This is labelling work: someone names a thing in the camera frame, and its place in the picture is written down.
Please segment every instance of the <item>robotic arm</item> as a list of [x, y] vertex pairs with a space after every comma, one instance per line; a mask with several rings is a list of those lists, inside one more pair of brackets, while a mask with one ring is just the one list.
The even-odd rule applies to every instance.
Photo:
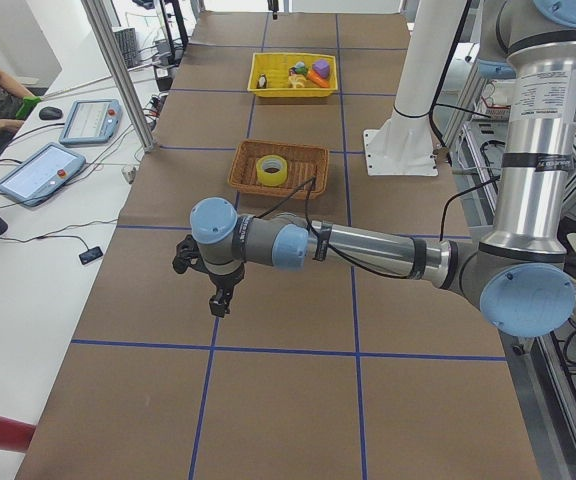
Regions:
[[540, 336], [566, 321], [575, 291], [556, 233], [576, 130], [576, 0], [488, 0], [484, 15], [480, 55], [493, 71], [507, 60], [517, 75], [492, 231], [478, 245], [425, 241], [291, 214], [238, 215], [226, 200], [205, 199], [173, 265], [209, 275], [213, 315], [229, 313], [245, 262], [298, 269], [314, 255], [428, 280], [510, 335]]

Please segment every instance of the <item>purple toy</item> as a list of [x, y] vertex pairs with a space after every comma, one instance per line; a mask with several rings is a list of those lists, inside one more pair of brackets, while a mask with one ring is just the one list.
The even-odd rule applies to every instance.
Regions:
[[330, 76], [330, 64], [320, 58], [315, 63], [312, 64], [312, 69], [321, 77], [328, 78]]

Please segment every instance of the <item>yellow basket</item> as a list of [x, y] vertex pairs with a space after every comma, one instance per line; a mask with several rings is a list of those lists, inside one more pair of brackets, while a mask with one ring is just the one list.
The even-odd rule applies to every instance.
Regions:
[[[304, 62], [312, 67], [316, 60], [327, 60], [330, 64], [329, 88], [321, 88], [306, 81], [305, 88], [292, 88], [288, 81], [288, 70], [297, 62]], [[267, 88], [257, 88], [261, 74], [266, 76]], [[253, 53], [252, 68], [248, 79], [248, 91], [259, 97], [327, 97], [336, 92], [337, 64], [332, 55], [315, 55], [312, 53]]]

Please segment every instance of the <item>person's hand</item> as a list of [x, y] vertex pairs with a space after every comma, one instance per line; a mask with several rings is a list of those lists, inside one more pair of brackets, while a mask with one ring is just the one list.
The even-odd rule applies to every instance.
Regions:
[[1, 122], [1, 130], [5, 130], [6, 132], [10, 133], [17, 133], [17, 131], [24, 124], [23, 120], [11, 120], [7, 118], [2, 118], [0, 122]]

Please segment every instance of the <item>blue joint cap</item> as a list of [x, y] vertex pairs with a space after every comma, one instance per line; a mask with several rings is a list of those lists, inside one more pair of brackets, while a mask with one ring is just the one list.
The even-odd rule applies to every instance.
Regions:
[[308, 231], [297, 225], [279, 230], [272, 246], [272, 264], [283, 270], [299, 270], [308, 252]]
[[221, 242], [232, 233], [236, 224], [237, 211], [223, 198], [206, 198], [190, 212], [192, 236], [200, 244]]
[[564, 272], [546, 263], [507, 268], [481, 292], [479, 309], [502, 332], [539, 337], [560, 327], [575, 307], [575, 288]]
[[576, 0], [533, 0], [548, 20], [565, 27], [576, 28]]
[[493, 62], [492, 60], [479, 59], [477, 62], [479, 75], [484, 78], [507, 80], [515, 78], [515, 71], [506, 62]]

